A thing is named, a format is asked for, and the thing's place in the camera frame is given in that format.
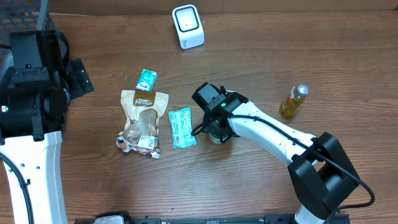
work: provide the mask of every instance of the wooden table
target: wooden table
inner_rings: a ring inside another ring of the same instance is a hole
[[[286,167],[247,139],[172,148],[170,110],[203,112],[191,95],[203,82],[247,96],[270,116],[306,133],[328,131],[342,143],[376,203],[347,210],[353,223],[398,218],[398,12],[300,12],[201,16],[206,42],[181,50],[171,16],[58,17],[72,56],[95,91],[72,102],[61,173],[68,219],[114,210],[134,217],[253,217],[299,207]],[[126,120],[121,90],[143,68],[170,96],[160,119],[160,159],[125,155],[115,146]],[[291,121],[279,104],[301,83],[310,94]],[[12,223],[5,171],[0,223]],[[369,200],[361,187],[345,201]]]

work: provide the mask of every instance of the small blue package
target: small blue package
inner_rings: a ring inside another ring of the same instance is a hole
[[[169,120],[172,127],[174,149],[197,145],[197,140],[191,135],[191,108],[170,111]]]
[[[152,91],[155,87],[157,73],[143,69],[138,79],[136,89],[142,91]]]

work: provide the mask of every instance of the white sticker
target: white sticker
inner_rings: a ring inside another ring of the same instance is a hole
[[[146,149],[154,149],[155,147],[155,136],[141,136],[139,138],[138,147],[143,147]]]

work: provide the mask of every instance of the bottle cap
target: bottle cap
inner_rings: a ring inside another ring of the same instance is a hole
[[[308,94],[308,86],[306,85],[299,85],[297,87],[297,96],[298,97],[303,97]]]

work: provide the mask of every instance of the plastic crate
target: plastic crate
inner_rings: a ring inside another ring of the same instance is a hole
[[[48,4],[47,0],[0,0],[0,43],[9,45],[12,32],[56,29]],[[0,49],[0,63],[7,51]]]

